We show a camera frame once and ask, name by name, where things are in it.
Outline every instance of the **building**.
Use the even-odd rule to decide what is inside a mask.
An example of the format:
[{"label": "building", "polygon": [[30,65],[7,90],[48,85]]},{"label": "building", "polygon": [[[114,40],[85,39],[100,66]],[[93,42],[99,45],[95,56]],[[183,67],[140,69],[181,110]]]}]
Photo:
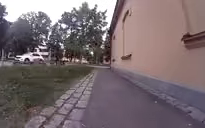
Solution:
[{"label": "building", "polygon": [[205,112],[205,0],[118,0],[111,68]]}]

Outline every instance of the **sidewalk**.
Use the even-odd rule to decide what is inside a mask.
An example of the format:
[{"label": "sidewalk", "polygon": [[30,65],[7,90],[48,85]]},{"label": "sidewalk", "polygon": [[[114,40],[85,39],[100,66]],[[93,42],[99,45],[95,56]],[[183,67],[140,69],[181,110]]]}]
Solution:
[{"label": "sidewalk", "polygon": [[98,70],[83,128],[205,128],[109,69]]}]

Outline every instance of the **stone base of wall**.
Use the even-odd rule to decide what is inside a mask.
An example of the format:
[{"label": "stone base of wall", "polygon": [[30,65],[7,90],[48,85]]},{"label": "stone base of wall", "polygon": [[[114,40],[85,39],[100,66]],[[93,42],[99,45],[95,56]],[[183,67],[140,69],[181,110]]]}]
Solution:
[{"label": "stone base of wall", "polygon": [[189,106],[193,106],[205,113],[205,93],[186,88],[181,85],[158,80],[140,73],[133,73],[123,69],[111,68],[130,82],[145,88],[160,91]]}]

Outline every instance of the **wall ledge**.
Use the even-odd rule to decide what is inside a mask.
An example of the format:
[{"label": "wall ledge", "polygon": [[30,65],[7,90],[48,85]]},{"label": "wall ledge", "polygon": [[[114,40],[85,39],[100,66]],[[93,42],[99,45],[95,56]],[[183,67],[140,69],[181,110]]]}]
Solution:
[{"label": "wall ledge", "polygon": [[194,35],[187,33],[183,36],[182,41],[187,49],[205,47],[205,31]]}]

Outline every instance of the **car wheel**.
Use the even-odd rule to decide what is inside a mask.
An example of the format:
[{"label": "car wheel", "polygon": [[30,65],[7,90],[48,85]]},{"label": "car wheel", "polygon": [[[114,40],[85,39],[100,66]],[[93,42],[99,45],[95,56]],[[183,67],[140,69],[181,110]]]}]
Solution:
[{"label": "car wheel", "polygon": [[26,59],[24,60],[24,63],[25,63],[25,64],[29,64],[29,63],[30,63],[30,59],[26,58]]},{"label": "car wheel", "polygon": [[40,64],[43,64],[43,63],[44,63],[44,61],[43,61],[42,59],[40,59],[40,60],[39,60],[39,63],[40,63]]}]

